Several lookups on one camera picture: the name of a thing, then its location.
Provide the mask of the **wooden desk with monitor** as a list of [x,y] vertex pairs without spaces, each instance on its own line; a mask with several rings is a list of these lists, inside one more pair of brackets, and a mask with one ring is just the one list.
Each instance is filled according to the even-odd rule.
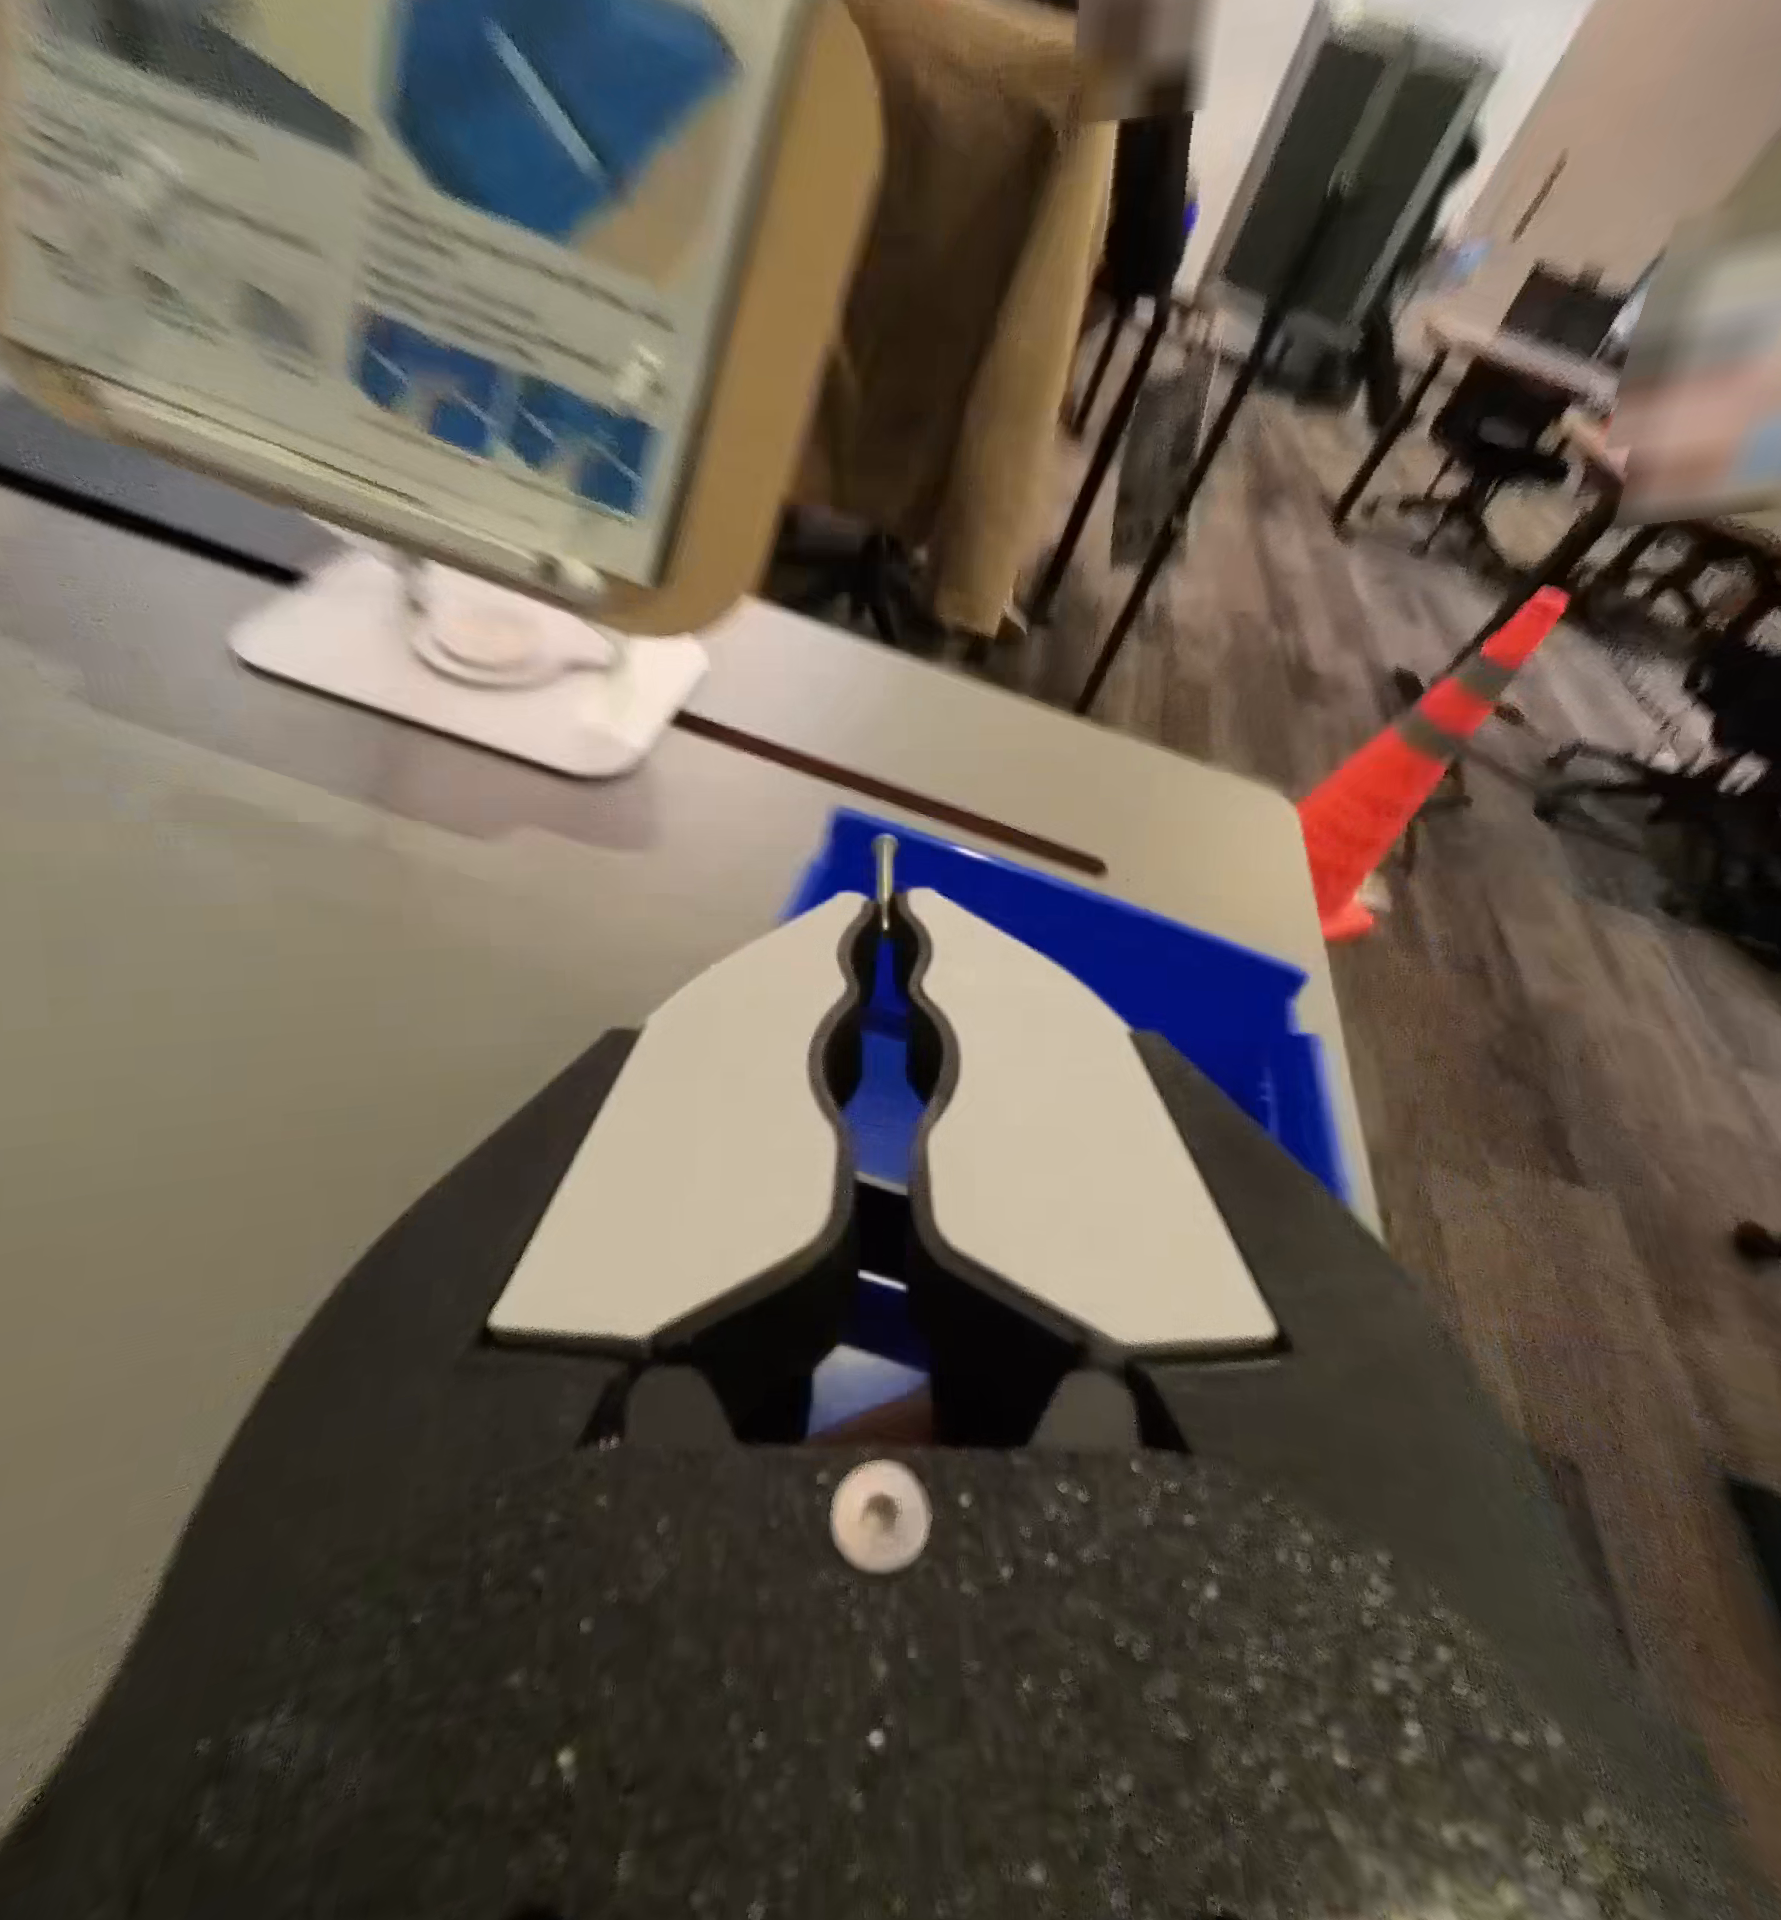
[[1505,599],[1482,631],[1482,639],[1497,633],[1506,618],[1538,590],[1569,590],[1574,618],[1581,618],[1606,594],[1620,594],[1640,557],[1668,535],[1681,535],[1694,548],[1735,548],[1748,557],[1759,575],[1775,577],[1781,585],[1781,509],[1739,516],[1670,513],[1647,519],[1626,512],[1623,455],[1606,438],[1606,402],[1614,395],[1614,383],[1602,368],[1509,330],[1485,330],[1456,321],[1440,303],[1423,308],[1419,327],[1426,357],[1391,423],[1376,434],[1332,509],[1330,523],[1338,540],[1352,540],[1355,516],[1364,493],[1407,436],[1445,370],[1450,365],[1485,368],[1548,398],[1561,397],[1571,402],[1558,430],[1571,463],[1584,479],[1584,495],[1566,534],[1537,563],[1505,572]]

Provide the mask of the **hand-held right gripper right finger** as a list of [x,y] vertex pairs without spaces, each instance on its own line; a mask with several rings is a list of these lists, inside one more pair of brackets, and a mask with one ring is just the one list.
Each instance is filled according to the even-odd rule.
[[913,1166],[941,1255],[1125,1361],[1253,1354],[1280,1326],[1130,1028],[944,892],[903,894],[940,1039]]

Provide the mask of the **person in tan trousers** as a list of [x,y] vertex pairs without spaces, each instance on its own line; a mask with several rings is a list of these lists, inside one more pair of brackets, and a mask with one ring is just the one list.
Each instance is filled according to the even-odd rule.
[[1045,540],[1117,132],[1049,5],[855,3],[879,200],[792,502],[896,542],[951,633],[991,640]]

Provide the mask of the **black office chair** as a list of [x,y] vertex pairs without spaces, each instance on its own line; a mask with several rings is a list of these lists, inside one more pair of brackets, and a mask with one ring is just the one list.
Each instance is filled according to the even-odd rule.
[[1689,760],[1571,740],[1552,754],[1531,812],[1559,827],[1592,806],[1641,808],[1663,912],[1781,973],[1781,645],[1723,633],[1687,670],[1684,694],[1708,725]]

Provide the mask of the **orange traffic cone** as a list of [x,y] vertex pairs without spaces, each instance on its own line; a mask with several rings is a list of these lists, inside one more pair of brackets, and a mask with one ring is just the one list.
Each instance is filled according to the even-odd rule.
[[1374,932],[1374,912],[1362,896],[1366,883],[1491,721],[1567,603],[1563,590],[1535,592],[1472,658],[1433,681],[1296,805],[1316,913],[1330,947]]

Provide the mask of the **display screen with white stand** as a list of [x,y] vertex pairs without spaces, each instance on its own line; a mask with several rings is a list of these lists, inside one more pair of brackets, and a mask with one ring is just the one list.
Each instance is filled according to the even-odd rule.
[[245,670],[612,782],[765,572],[882,148],[844,5],[0,3],[0,355],[336,535]]

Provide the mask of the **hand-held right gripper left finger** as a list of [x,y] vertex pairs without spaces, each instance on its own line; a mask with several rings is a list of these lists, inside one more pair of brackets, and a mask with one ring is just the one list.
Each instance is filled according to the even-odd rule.
[[653,1354],[814,1280],[854,1222],[844,1034],[876,906],[839,892],[717,960],[631,1036],[487,1317]]

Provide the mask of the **blue plastic bin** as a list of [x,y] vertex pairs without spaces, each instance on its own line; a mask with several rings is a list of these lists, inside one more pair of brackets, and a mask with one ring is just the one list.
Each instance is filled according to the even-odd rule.
[[[839,892],[872,886],[871,844],[891,823],[830,814],[823,842],[795,883],[784,916],[795,919]],[[1264,1260],[1248,1252],[1238,1205],[1253,1179],[1286,1189],[1293,1209],[1349,1215],[1319,1045],[1302,1032],[1296,1002],[1307,973],[1223,938],[1094,892],[1073,881],[944,839],[895,834],[896,900],[888,932],[863,977],[862,1083],[844,1100],[862,1171],[903,1189],[904,1317],[922,1349],[936,1431],[948,1446],[1019,1449],[1040,1428],[1069,1378],[1100,1375],[1133,1405],[1130,1434],[1161,1439],[1175,1419],[1155,1407],[1155,1372],[1272,1361],[1286,1352],[1285,1317],[1271,1296]],[[903,894],[936,889],[978,919],[1035,949],[1087,985],[1130,1028],[1145,1067],[1178,1123],[1190,1157],[1218,1202],[1280,1326],[1279,1342],[1253,1354],[1125,1361],[1092,1351],[1025,1309],[994,1278],[941,1255],[913,1171],[926,1109],[940,1075],[940,1039],[911,1008],[918,936]]]

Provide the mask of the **black tripod stand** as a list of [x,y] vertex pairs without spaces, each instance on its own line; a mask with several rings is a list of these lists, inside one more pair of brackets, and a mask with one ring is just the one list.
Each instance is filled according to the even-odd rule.
[[1324,200],[1316,208],[1296,252],[1291,254],[1279,286],[1261,308],[1261,321],[1253,343],[1244,364],[1240,365],[1228,397],[1223,398],[1200,443],[1196,446],[1189,475],[1166,509],[1166,517],[1143,561],[1143,569],[1137,575],[1129,598],[1125,599],[1083,685],[1071,705],[1073,717],[1092,717],[1094,709],[1097,707],[1097,700],[1107,683],[1113,670],[1117,667],[1118,656],[1122,654],[1129,639],[1134,634],[1134,629],[1143,618],[1143,609],[1160,577],[1174,559],[1175,548],[1190,526],[1196,498],[1200,496],[1214,462],[1228,446],[1242,408],[1259,382],[1271,349],[1276,346],[1288,317],[1296,310],[1299,301],[1307,297],[1307,287],[1332,244],[1333,230],[1347,217],[1349,209],[1359,202],[1362,170],[1364,162],[1362,159],[1357,159],[1342,161],[1332,172],[1324,192]]

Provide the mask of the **dark cabinet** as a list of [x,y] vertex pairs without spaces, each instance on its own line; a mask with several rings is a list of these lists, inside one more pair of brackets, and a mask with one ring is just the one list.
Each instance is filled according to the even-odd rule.
[[1207,262],[1223,315],[1283,315],[1265,383],[1355,395],[1364,330],[1474,164],[1497,75],[1474,46],[1403,21],[1312,10]]

